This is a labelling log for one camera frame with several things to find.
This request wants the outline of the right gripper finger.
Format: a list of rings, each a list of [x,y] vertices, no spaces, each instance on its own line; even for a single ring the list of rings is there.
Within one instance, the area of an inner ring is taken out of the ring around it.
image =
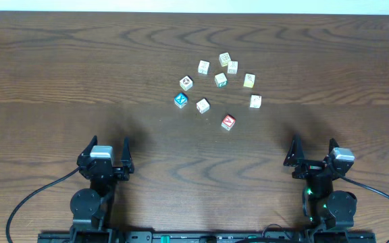
[[[338,145],[338,143],[336,142],[336,140],[334,138],[331,138],[330,141],[329,141],[329,155],[334,155],[335,153],[335,149],[336,148],[339,148],[340,146]]]
[[[292,142],[283,162],[283,166],[297,167],[301,165],[304,159],[305,155],[302,148],[301,137],[295,134],[292,137]]]

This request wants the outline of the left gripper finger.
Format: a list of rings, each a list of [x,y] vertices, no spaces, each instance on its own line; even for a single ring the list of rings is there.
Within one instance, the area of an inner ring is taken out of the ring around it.
[[[129,137],[125,137],[124,146],[122,150],[122,157],[120,159],[124,167],[132,168],[132,156],[130,154]]]
[[[94,146],[97,145],[97,136],[93,136],[86,148],[81,152],[81,157],[89,157]]]

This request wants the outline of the red letter block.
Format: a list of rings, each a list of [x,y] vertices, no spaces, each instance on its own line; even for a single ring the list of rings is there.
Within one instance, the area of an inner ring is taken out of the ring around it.
[[[224,129],[226,129],[227,131],[229,131],[232,129],[232,127],[235,125],[235,123],[236,123],[236,120],[231,115],[227,115],[222,120],[222,127]]]

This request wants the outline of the wooden block yellow side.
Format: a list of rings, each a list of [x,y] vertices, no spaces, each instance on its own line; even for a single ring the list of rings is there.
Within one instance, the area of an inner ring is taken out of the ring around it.
[[[243,86],[247,88],[254,87],[255,84],[255,75],[254,74],[245,74]]]

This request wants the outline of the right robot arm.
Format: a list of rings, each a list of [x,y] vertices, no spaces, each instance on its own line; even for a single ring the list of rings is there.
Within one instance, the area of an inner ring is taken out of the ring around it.
[[[346,230],[354,226],[357,198],[351,192],[335,190],[333,181],[344,176],[354,160],[353,152],[333,138],[322,161],[306,159],[300,136],[292,137],[283,165],[294,168],[294,179],[306,181],[302,199],[303,213],[311,221],[305,230],[309,242],[347,241]]]

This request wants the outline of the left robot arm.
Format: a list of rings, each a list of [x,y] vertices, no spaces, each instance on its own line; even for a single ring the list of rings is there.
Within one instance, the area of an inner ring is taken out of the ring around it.
[[[125,242],[125,233],[109,227],[115,189],[134,173],[129,138],[124,139],[121,165],[114,165],[112,146],[99,145],[96,136],[79,154],[79,173],[90,181],[90,187],[77,191],[71,201],[73,213],[70,242]]]

